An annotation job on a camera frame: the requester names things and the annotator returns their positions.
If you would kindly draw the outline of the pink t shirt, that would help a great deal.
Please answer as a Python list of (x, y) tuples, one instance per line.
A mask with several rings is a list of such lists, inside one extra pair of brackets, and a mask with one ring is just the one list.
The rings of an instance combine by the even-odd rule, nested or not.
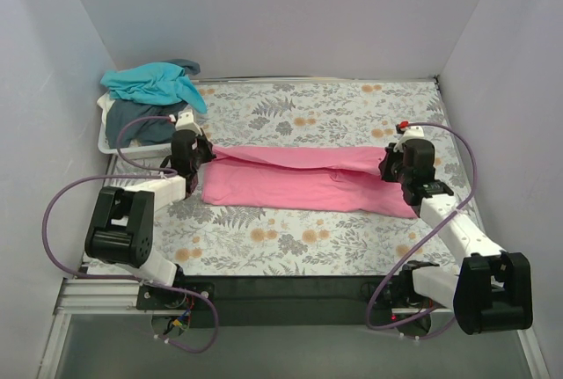
[(216, 147), (202, 199), (216, 206), (366, 211), (412, 219), (400, 185), (381, 180), (379, 147)]

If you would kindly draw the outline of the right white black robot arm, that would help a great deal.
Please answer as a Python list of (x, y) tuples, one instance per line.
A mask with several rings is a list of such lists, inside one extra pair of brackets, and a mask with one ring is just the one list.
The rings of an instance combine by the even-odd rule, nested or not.
[(426, 299), (451, 309), (468, 335), (526, 330), (533, 323), (531, 268), (520, 252), (490, 239), (460, 207), (453, 190), (435, 176), (434, 145), (424, 138), (390, 143), (379, 165), (382, 180), (398, 183), (406, 204), (448, 247), (457, 274), (409, 262), (399, 299), (418, 306)]

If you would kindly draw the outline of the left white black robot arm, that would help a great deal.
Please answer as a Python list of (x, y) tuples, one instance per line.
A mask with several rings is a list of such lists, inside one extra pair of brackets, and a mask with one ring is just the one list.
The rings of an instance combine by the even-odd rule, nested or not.
[(163, 167), (175, 170), (175, 176), (101, 189), (84, 249), (92, 259), (117, 265), (142, 281), (158, 283), (158, 300), (176, 309), (186, 301), (187, 288), (176, 280), (177, 265), (153, 247), (155, 213), (188, 198), (197, 187), (198, 170), (215, 154), (207, 136), (191, 130), (175, 132), (171, 150)]

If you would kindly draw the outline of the grey blue t shirt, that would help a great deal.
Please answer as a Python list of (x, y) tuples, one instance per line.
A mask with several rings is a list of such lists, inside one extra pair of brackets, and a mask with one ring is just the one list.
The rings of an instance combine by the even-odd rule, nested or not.
[[(172, 59), (164, 62), (179, 65), (189, 78), (201, 72), (200, 64), (191, 60)], [(113, 100), (113, 106), (106, 116), (106, 139), (112, 148), (125, 148), (131, 145), (132, 141), (141, 146), (167, 143), (175, 131), (169, 116), (177, 115), (185, 109), (194, 110), (186, 103), (149, 106), (116, 100), (110, 94), (109, 97)]]

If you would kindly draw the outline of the white plastic basket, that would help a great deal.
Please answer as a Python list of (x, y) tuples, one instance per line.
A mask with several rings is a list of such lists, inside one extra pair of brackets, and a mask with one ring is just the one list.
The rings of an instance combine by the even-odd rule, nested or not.
[[(117, 156), (116, 149), (111, 148), (106, 139), (106, 116), (113, 106), (113, 100), (109, 97), (109, 93), (104, 93), (98, 100), (97, 106), (101, 110), (101, 123), (99, 129), (98, 149), (102, 154)], [(130, 159), (143, 159), (150, 157), (163, 156), (171, 149), (170, 143), (162, 143), (149, 146), (141, 146), (138, 142), (132, 141), (132, 145), (122, 149), (124, 155)]]

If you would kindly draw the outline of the teal t shirt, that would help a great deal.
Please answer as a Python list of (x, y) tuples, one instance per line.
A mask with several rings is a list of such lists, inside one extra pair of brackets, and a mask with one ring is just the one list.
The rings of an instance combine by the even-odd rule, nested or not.
[(198, 113), (208, 111), (185, 70), (169, 62), (152, 62), (121, 71), (108, 70), (100, 84), (116, 100), (149, 106), (186, 103)]

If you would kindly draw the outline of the floral patterned table mat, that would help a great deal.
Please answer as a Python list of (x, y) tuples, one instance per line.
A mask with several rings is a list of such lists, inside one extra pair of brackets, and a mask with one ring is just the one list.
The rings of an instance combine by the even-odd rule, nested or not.
[[(437, 177), (468, 193), (434, 81), (206, 82), (198, 90), (208, 105), (198, 123), (219, 146), (383, 147), (398, 122), (429, 122)], [(156, 213), (153, 243), (190, 275), (383, 275), (405, 255), (457, 270), (416, 219), (219, 207), (200, 192)]]

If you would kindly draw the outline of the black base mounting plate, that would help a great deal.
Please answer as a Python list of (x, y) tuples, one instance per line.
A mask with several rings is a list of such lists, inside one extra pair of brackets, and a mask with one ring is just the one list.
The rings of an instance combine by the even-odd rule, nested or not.
[[(198, 295), (207, 293), (220, 326), (365, 325), (370, 297), (383, 275), (376, 276), (189, 276), (174, 287)], [(395, 313), (417, 313), (428, 307), (424, 297), (407, 297), (406, 287), (395, 277), (377, 298), (371, 312), (373, 324), (395, 320)], [(172, 315), (192, 306), (194, 298), (161, 288), (141, 286), (135, 308)], [(194, 299), (191, 326), (214, 325), (209, 306)]]

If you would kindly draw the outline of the aluminium frame rail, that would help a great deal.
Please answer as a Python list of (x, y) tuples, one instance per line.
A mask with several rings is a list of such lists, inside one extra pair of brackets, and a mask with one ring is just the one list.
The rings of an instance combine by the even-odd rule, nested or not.
[[(43, 366), (40, 375), (47, 376), (49, 369), (59, 361), (62, 355), (62, 339), (66, 326), (73, 315), (146, 315), (149, 317), (177, 317), (179, 311), (172, 315), (152, 311), (142, 311), (135, 308), (138, 292), (141, 286), (157, 288), (155, 285), (137, 283), (129, 280), (116, 280), (109, 275), (103, 275), (98, 279), (66, 279), (62, 283), (61, 290), (55, 304), (55, 321), (50, 332), (48, 344), (43, 356)], [(212, 303), (205, 295), (198, 295), (208, 306)], [(351, 325), (291, 325), (279, 327), (335, 327)], [(365, 325), (355, 325), (361, 332), (368, 329)], [(275, 326), (221, 326), (227, 327), (270, 327)]]

